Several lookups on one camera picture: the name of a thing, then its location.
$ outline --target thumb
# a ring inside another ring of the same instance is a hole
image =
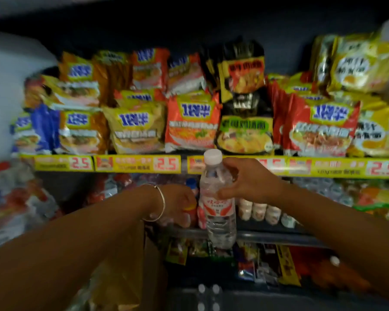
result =
[[[182,226],[183,228],[188,228],[190,226],[190,215],[183,211],[176,213],[173,216],[173,220],[177,225]]]
[[[238,187],[234,184],[229,187],[221,188],[216,195],[220,200],[227,200],[229,198],[237,197],[239,192]]]

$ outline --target silver bracelet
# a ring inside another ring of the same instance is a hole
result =
[[[166,199],[165,199],[165,197],[164,197],[163,192],[161,192],[160,187],[159,187],[158,185],[151,185],[151,186],[152,186],[152,187],[155,187],[155,188],[160,192],[161,198],[162,198],[162,200],[163,200],[163,210],[161,211],[160,216],[157,217],[156,219],[144,219],[144,218],[143,218],[144,221],[148,221],[148,222],[158,221],[158,220],[161,218],[161,216],[163,216],[164,210],[166,209]]]

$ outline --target shelf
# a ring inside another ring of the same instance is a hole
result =
[[[235,156],[257,159],[271,172],[285,177],[389,179],[389,158],[315,158]],[[23,156],[37,171],[188,173],[199,175],[202,155],[40,155]]]
[[[287,246],[326,248],[316,237],[309,235],[301,226],[285,228],[281,224],[272,226],[265,221],[243,221],[236,219],[238,228],[236,239],[254,243],[274,243]],[[170,225],[165,232],[175,238],[207,239],[207,231],[200,228],[181,228]]]

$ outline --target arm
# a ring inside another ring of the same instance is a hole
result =
[[[242,197],[279,207],[389,298],[389,221],[288,184],[257,160],[227,158],[223,162],[237,180],[219,191],[219,198]]]
[[[188,226],[190,188],[165,185],[165,215]],[[52,221],[0,247],[0,310],[63,310],[127,229],[160,214],[158,190],[144,185]]]

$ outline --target person's left arm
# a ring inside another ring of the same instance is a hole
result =
[[[190,188],[160,186],[165,214],[188,226],[183,208],[196,203]],[[0,310],[63,310],[129,228],[161,213],[160,192],[125,190],[29,231],[0,246]]]

